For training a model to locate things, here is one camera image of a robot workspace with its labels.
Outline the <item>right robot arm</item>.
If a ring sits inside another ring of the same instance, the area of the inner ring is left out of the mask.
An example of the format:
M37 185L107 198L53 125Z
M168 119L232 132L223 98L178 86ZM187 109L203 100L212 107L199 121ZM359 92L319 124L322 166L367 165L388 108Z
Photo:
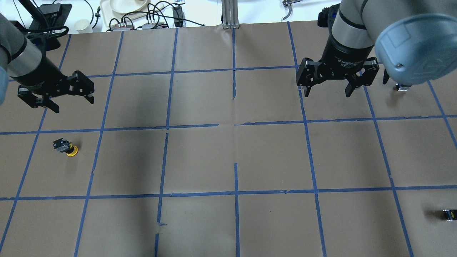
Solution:
M347 80L345 95L370 86L384 66L382 83L410 87L456 69L455 0L343 0L323 8L318 26L329 36L320 60L304 58L296 83L305 96L316 84Z

